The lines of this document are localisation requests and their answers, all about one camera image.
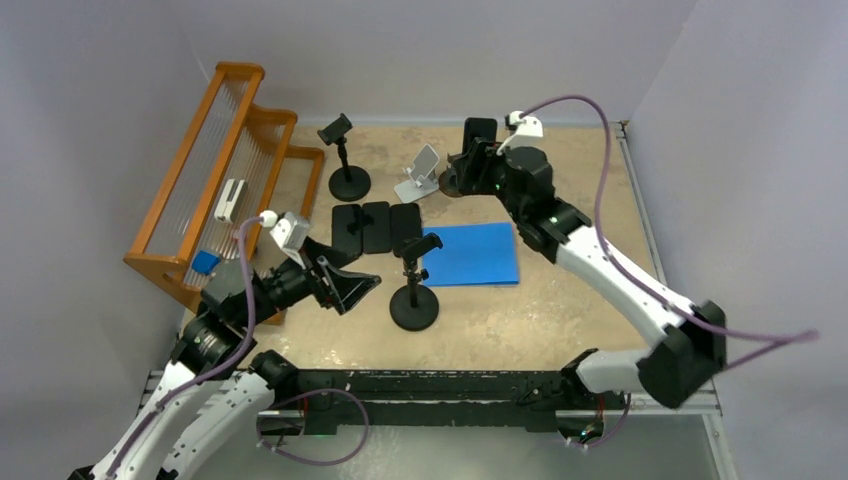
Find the black phone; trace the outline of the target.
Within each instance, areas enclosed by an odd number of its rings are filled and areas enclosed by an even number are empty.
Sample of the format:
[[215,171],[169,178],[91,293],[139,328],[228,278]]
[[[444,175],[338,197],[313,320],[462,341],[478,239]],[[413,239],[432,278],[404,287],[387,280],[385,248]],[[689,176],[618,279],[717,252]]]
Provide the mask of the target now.
[[472,147],[473,142],[476,139],[481,139],[482,141],[487,142],[495,142],[497,138],[497,132],[498,122],[494,118],[466,118],[463,126],[463,142],[461,153],[468,153]]
[[336,205],[331,212],[332,247],[358,258],[363,253],[362,209],[358,204]]
[[390,206],[392,253],[399,258],[410,241],[422,237],[421,210],[417,203]]

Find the tall black phone stand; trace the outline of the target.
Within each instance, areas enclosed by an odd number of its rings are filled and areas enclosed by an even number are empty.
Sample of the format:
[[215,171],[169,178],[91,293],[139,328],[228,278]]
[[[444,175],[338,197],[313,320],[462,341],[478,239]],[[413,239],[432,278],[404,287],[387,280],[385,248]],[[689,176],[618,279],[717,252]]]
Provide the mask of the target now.
[[389,312],[395,324],[403,330],[423,331],[438,318],[438,298],[430,288],[422,284],[429,278],[429,272],[419,268],[418,260],[430,251],[442,247],[440,237],[429,233],[422,238],[409,240],[401,251],[406,284],[392,295]]

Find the black round-base phone stand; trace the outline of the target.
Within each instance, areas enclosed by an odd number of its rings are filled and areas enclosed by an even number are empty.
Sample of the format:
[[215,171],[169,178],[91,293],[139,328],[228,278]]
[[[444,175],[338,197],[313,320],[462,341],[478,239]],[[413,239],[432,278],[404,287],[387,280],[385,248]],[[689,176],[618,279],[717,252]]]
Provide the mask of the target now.
[[359,166],[351,166],[348,160],[346,134],[352,128],[350,119],[344,113],[340,113],[328,126],[317,131],[319,138],[326,146],[336,146],[341,166],[331,174],[328,187],[335,199],[344,202],[362,199],[371,187],[368,172]]

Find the black smartphone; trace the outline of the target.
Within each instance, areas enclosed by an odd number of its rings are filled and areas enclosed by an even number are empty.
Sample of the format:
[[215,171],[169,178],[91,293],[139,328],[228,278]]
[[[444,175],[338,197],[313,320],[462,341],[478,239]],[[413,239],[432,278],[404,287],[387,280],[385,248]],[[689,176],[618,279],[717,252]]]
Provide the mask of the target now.
[[390,204],[386,201],[362,205],[362,241],[365,254],[388,253],[391,244]]

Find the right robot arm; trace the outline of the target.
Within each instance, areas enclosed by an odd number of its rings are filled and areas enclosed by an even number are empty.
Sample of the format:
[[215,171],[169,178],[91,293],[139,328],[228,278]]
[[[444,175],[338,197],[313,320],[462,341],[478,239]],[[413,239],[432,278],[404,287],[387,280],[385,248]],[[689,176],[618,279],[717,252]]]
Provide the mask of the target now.
[[496,143],[476,139],[467,152],[450,156],[445,176],[460,196],[495,196],[529,248],[592,287],[645,340],[642,350],[588,350],[570,362],[561,381],[569,404],[584,407],[600,393],[618,391],[644,392],[678,408],[726,367],[719,334],[725,312],[670,290],[604,240],[598,225],[556,196],[542,150],[500,155]]

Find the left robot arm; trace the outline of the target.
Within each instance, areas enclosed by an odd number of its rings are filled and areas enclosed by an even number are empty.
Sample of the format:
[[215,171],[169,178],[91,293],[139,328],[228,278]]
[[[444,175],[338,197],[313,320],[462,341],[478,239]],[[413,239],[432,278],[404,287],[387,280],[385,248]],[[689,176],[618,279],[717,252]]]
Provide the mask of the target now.
[[256,327],[313,298],[340,315],[381,282],[348,272],[356,255],[306,238],[294,258],[264,274],[238,260],[222,264],[201,291],[162,377],[126,433],[73,479],[191,479],[237,430],[269,408],[300,400],[298,370],[275,351],[241,361],[256,346]]

